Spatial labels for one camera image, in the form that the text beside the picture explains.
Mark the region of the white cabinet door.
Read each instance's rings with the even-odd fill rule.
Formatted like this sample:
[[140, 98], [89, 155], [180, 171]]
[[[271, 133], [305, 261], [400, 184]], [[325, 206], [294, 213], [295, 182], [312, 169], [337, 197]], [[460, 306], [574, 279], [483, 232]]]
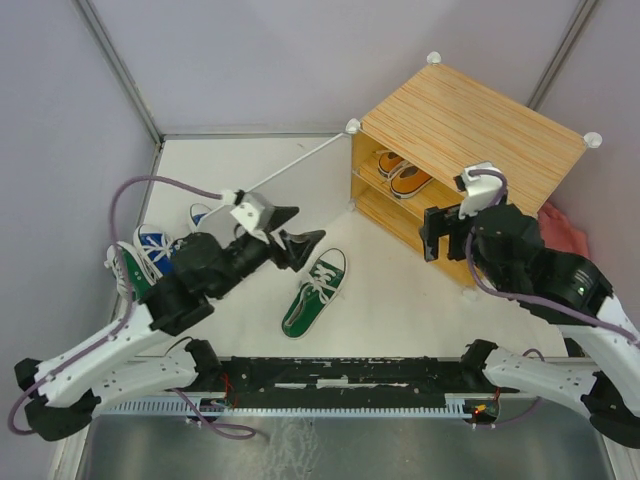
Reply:
[[351, 137], [274, 136], [212, 142], [213, 179], [219, 189], [242, 189], [299, 214], [292, 233], [327, 229], [351, 199]]

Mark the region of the wooden shoe cabinet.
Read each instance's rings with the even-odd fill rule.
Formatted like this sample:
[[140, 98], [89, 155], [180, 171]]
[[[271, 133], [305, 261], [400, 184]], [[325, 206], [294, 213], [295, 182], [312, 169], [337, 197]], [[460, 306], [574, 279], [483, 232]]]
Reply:
[[[509, 198], [536, 214], [588, 149], [579, 134], [444, 64], [433, 51], [406, 83], [345, 130], [352, 137], [351, 197], [369, 220], [421, 251], [418, 230], [429, 207], [460, 203], [454, 178], [491, 162], [508, 179]], [[391, 150], [433, 177], [419, 193], [395, 198], [375, 152]]]

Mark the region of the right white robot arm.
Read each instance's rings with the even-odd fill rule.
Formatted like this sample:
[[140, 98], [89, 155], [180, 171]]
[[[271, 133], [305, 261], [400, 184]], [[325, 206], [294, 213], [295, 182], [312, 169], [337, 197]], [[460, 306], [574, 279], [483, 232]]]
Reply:
[[603, 436], [638, 448], [639, 332], [611, 283], [587, 258], [546, 247], [537, 220], [513, 204], [466, 218], [460, 209], [425, 210], [425, 260], [436, 260], [440, 239], [448, 237], [448, 258], [465, 261], [480, 289], [556, 326], [595, 364], [571, 370], [476, 340], [458, 368], [460, 382], [472, 391], [492, 384], [563, 405]]

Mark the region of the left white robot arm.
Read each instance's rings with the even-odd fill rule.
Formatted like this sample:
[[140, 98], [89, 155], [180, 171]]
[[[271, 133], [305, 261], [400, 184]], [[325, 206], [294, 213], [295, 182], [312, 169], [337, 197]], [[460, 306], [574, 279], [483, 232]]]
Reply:
[[57, 441], [130, 399], [161, 390], [215, 387], [221, 363], [206, 340], [191, 340], [161, 358], [129, 361], [212, 315], [211, 302], [223, 299], [264, 263], [299, 271], [326, 233], [284, 230], [298, 212], [296, 207], [240, 204], [231, 214], [244, 232], [227, 246], [210, 233], [184, 237], [171, 271], [129, 306], [126, 317], [55, 358], [18, 362], [14, 371], [24, 392], [19, 403], [28, 424], [25, 434]]

